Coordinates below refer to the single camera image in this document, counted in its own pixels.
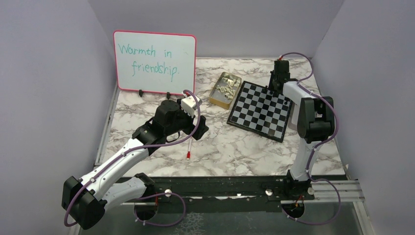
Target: gray backdrop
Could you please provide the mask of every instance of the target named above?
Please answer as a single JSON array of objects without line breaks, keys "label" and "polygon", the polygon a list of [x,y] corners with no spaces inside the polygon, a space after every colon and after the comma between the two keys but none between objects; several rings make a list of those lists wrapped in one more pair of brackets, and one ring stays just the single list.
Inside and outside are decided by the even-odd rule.
[{"label": "gray backdrop", "polygon": [[92,170],[111,53],[86,0],[0,2],[0,234],[68,232],[63,182]]},{"label": "gray backdrop", "polygon": [[313,59],[379,235],[415,231],[414,12],[413,0],[345,0]]},{"label": "gray backdrop", "polygon": [[203,57],[313,56],[343,0],[89,0],[117,29],[193,34]]}]

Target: robotic arm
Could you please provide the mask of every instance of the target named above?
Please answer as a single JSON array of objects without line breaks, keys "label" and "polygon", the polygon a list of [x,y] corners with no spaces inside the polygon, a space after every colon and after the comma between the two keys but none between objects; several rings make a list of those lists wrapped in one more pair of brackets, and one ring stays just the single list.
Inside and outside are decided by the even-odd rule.
[{"label": "robotic arm", "polygon": [[124,183],[114,183],[131,167],[163,146],[167,136],[180,131],[189,135],[194,131],[192,137],[199,140],[209,129],[205,123],[206,118],[200,116],[199,125],[194,130],[194,112],[197,105],[201,104],[200,98],[197,96],[195,98],[190,95],[178,99],[177,102],[163,101],[154,117],[140,126],[127,143],[104,164],[79,180],[71,176],[65,181],[62,207],[66,210],[71,207],[69,214],[83,229],[95,225],[102,218],[105,210],[131,199],[140,198],[146,193],[151,180],[143,173]]},{"label": "robotic arm", "polygon": [[[310,185],[307,165],[308,171],[311,172],[321,146],[315,148],[316,144],[328,139],[334,133],[334,114],[323,101],[311,96],[298,86],[296,79],[290,78],[288,60],[274,61],[268,89],[274,94],[283,94],[294,103],[289,122],[297,126],[300,145],[284,183],[287,195],[301,195],[307,192]],[[333,106],[331,97],[326,96],[324,99]],[[315,154],[310,160],[309,156],[313,149]]]}]

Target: red whiteboard frame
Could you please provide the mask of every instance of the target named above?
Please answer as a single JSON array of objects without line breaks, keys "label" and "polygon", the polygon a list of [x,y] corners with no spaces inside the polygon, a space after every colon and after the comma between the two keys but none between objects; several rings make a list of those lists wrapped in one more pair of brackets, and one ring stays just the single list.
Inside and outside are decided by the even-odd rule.
[{"label": "red whiteboard frame", "polygon": [[[181,34],[181,33],[158,33],[158,32],[145,32],[145,31],[129,31],[129,30],[116,30],[113,33],[113,44],[114,44],[114,57],[115,57],[115,69],[116,69],[116,73],[117,73],[117,86],[120,90],[122,91],[128,91],[128,92],[138,92],[139,90],[131,90],[131,89],[124,89],[121,88],[119,86],[119,82],[118,82],[118,67],[117,67],[117,61],[116,61],[116,47],[115,47],[115,38],[114,38],[114,34],[116,32],[127,32],[127,33],[149,33],[149,34],[162,34],[162,35],[176,35],[176,36],[190,36],[193,37],[195,39],[195,62],[194,62],[194,73],[193,73],[193,90],[192,92],[195,92],[195,86],[196,86],[196,47],[197,47],[197,39],[194,35],[191,34]],[[144,93],[154,93],[154,94],[167,94],[167,92],[155,92],[155,91],[144,91],[142,90]]]}]

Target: metal frame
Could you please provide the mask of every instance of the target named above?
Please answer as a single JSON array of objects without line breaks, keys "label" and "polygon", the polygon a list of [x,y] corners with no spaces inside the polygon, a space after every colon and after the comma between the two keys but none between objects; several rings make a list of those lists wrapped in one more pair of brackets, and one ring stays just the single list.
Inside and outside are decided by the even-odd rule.
[{"label": "metal frame", "polygon": [[[114,90],[114,94],[113,94],[113,99],[112,102],[110,104],[110,108],[108,110],[108,114],[107,114],[107,121],[105,123],[104,126],[104,130],[103,130],[103,134],[102,134],[102,138],[101,138],[101,142],[98,148],[98,152],[96,155],[96,159],[95,159],[95,164],[94,166],[97,167],[99,165],[101,165],[101,160],[102,157],[105,153],[105,147],[106,144],[108,142],[108,138],[109,138],[109,134],[110,134],[110,130],[111,130],[111,125],[112,125],[112,117],[114,116],[115,113],[115,108],[116,108],[116,103],[118,101],[118,96],[119,96],[119,88],[117,85],[115,85],[115,90]],[[245,179],[259,179],[262,176],[247,176],[245,177]],[[273,180],[277,180],[280,182],[280,179],[282,181],[283,177],[285,176],[264,176],[264,177],[274,177],[275,179]],[[155,179],[155,182],[157,183],[158,180],[162,179],[162,178],[169,178],[169,179],[173,179],[175,177],[153,177],[152,179]],[[223,180],[228,179],[229,181],[234,181],[239,179],[243,179],[244,177],[206,177],[206,178],[222,178]],[[375,232],[373,230],[373,227],[371,225],[370,222],[370,218],[367,214],[367,210],[365,208],[365,198],[363,196],[360,184],[357,180],[346,180],[346,179],[334,179],[334,181],[332,181],[332,183],[335,184],[335,186],[338,188],[340,195],[341,195],[341,199],[342,202],[353,202],[354,206],[355,206],[355,210],[356,210],[356,215],[357,215],[357,220],[359,221],[359,224],[362,228],[362,232],[364,235],[374,235]],[[325,182],[318,182],[318,183],[312,183],[312,187],[315,190],[314,193],[314,199],[312,198],[306,198],[306,200],[304,201],[304,203],[329,203],[329,202],[337,202],[337,194],[335,193],[334,189],[327,183]],[[243,199],[245,202],[246,201],[251,201],[253,204],[257,204],[257,203],[263,203],[263,201],[260,200],[253,200],[250,199],[251,197],[256,197],[255,195],[234,195],[232,196],[232,200],[234,199],[238,199],[238,197],[241,197],[241,199]],[[197,200],[201,200],[203,197],[201,195],[184,195],[184,197],[187,198],[187,203],[193,203],[195,204],[197,202]],[[166,200],[165,198],[159,198],[159,202],[163,202],[163,200]],[[276,201],[278,201],[278,206],[277,208],[280,210],[280,204],[289,204],[289,203],[293,203],[293,200],[281,200],[281,199],[277,199]],[[134,205],[142,205],[142,204],[153,204],[152,202],[126,202],[124,204],[131,204],[133,203]],[[70,235],[77,235],[79,234],[80,231],[80,226],[79,225],[75,225],[73,227],[70,228],[69,230],[69,234]]]}]

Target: whiteboard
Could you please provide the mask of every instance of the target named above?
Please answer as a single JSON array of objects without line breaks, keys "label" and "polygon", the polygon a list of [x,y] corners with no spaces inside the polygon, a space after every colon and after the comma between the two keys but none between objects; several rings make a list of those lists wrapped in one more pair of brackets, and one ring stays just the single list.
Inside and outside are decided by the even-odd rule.
[{"label": "whiteboard", "polygon": [[152,32],[114,32],[121,90],[181,94],[194,92],[196,38]]}]

